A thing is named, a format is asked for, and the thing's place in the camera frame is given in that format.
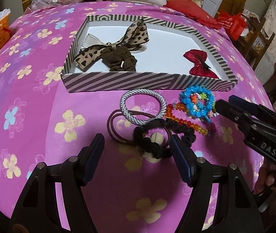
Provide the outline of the person's right hand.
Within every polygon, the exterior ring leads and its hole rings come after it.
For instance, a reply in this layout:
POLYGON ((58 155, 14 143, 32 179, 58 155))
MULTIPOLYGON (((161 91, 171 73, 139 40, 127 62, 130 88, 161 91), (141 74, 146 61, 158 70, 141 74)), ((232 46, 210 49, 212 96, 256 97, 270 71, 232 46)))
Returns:
MULTIPOLYGON (((258 179, 254 186, 254 191, 253 191, 254 195, 263 191, 265 187, 270 187, 274 184, 275 171, 276 171, 276 165, 269 162, 267 159, 264 159, 263 165, 259 169, 258 179)), ((276 215, 276 196, 270 204, 269 214, 276 215)))

